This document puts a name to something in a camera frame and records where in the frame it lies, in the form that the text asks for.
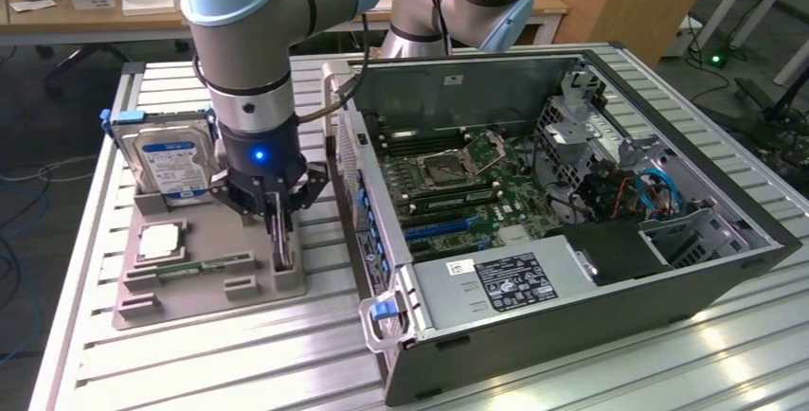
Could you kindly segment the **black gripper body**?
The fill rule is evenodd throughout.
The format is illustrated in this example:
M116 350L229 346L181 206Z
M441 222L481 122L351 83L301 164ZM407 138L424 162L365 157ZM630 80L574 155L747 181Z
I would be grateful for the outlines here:
M288 118L273 130L240 132L218 124L225 151L229 183L243 192L240 196L249 211L269 215L276 203L268 199L276 193L281 203L289 203L291 188L307 169L297 140L297 121Z

